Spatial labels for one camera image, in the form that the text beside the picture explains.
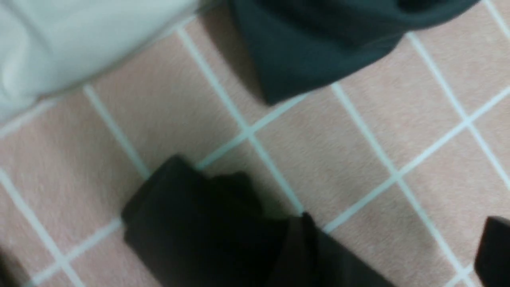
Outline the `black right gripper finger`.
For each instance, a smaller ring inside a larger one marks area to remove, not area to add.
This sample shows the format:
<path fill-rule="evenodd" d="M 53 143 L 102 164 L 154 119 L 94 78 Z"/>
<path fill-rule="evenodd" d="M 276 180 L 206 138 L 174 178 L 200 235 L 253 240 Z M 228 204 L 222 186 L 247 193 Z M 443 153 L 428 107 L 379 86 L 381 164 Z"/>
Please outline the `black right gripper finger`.
<path fill-rule="evenodd" d="M 510 221 L 489 216 L 483 227 L 474 270 L 484 287 L 510 285 Z"/>

